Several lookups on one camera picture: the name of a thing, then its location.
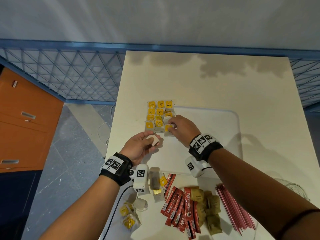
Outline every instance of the forearm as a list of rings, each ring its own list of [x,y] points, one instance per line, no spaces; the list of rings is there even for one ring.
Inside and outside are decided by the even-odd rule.
[[[208,162],[236,201],[273,235],[300,212],[316,209],[226,149],[213,151]]]
[[[40,240],[98,239],[119,192],[112,179],[99,176],[94,184],[45,231]]]

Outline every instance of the wristband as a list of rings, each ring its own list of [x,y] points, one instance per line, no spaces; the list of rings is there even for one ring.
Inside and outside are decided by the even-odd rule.
[[[190,142],[189,153],[195,157],[197,161],[204,160],[208,162],[210,154],[214,150],[223,148],[219,141],[210,134],[199,134]]]
[[[131,180],[129,171],[132,167],[132,161],[128,157],[116,152],[102,165],[99,176],[109,177],[122,186]]]

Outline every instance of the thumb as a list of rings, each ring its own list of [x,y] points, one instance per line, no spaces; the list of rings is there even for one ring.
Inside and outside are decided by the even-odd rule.
[[[154,141],[153,137],[150,137],[149,139],[143,139],[142,140],[142,146],[145,147],[147,145],[151,145]]]
[[[173,134],[175,137],[177,136],[178,134],[178,131],[177,129],[173,128],[173,127],[168,127],[168,131]]]

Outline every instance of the grid of tea bags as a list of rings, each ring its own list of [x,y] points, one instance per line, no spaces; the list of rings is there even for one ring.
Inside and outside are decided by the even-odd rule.
[[[145,131],[153,131],[155,133],[164,133],[164,136],[173,136],[168,131],[169,127],[173,125],[168,124],[171,117],[175,116],[174,102],[172,100],[159,100],[147,102],[147,116],[145,124]]]

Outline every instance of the bundle of pink sticks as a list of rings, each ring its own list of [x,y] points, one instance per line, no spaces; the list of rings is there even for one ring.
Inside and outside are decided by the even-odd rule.
[[[254,222],[249,215],[231,196],[226,187],[223,184],[219,184],[216,187],[219,197],[226,208],[230,221],[234,230],[241,234],[241,232],[247,228],[256,230]]]

